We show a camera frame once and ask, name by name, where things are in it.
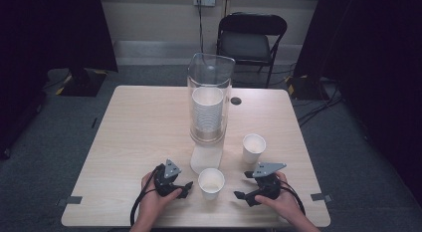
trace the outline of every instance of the white paper cup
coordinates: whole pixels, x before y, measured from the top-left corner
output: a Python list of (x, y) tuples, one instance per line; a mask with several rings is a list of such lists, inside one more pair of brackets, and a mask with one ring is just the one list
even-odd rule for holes
[(247, 134), (243, 138), (243, 160), (255, 163), (266, 148), (265, 140), (258, 134)]
[(203, 132), (220, 128), (223, 112), (223, 92), (218, 88), (200, 87), (192, 94), (193, 121)]
[(198, 183), (203, 197), (206, 200), (213, 200), (224, 186), (224, 175), (218, 169), (206, 168), (199, 174)]

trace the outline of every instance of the clear plastic cylinder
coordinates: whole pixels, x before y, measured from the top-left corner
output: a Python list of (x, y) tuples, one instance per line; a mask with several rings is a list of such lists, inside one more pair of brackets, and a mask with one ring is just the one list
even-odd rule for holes
[(190, 134), (197, 143), (213, 143), (226, 132), (235, 61), (195, 54), (187, 76)]

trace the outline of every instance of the hand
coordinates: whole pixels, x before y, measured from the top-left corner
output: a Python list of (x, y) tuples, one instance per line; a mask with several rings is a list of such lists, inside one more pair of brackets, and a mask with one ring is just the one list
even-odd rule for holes
[[(148, 180), (151, 172), (147, 173), (142, 177), (142, 188), (145, 186), (146, 181)], [(155, 189), (153, 180), (148, 184), (145, 192)], [(162, 214), (164, 208), (179, 194), (182, 192), (182, 189), (178, 188), (168, 194), (165, 197), (161, 197), (155, 190), (150, 191), (145, 194), (143, 199), (139, 203), (139, 211), (137, 219), (133, 224), (130, 231), (136, 232), (146, 232), (152, 228), (155, 220)]]
[[(288, 182), (283, 173), (277, 171), (276, 175), (281, 181)], [(275, 200), (262, 195), (255, 196), (255, 200), (273, 208), (280, 216), (289, 221), (297, 231), (319, 231), (302, 213), (295, 196), (286, 190), (281, 190), (279, 197)]]

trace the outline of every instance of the white wall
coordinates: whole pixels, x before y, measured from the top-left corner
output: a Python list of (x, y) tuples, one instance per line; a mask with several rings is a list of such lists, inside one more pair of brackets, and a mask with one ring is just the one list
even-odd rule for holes
[[(199, 43), (199, 14), (193, 0), (102, 0), (114, 41)], [(226, 0), (202, 8), (205, 47), (215, 45)], [(285, 45), (304, 42), (317, 0), (228, 0), (228, 12), (272, 13), (288, 22)]]

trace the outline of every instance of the chair backrest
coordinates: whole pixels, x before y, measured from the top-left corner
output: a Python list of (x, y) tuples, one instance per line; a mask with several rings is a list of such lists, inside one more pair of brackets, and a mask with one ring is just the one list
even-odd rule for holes
[(277, 15), (237, 12), (224, 17), (218, 33), (232, 31), (245, 34), (284, 35), (288, 28), (286, 21)]

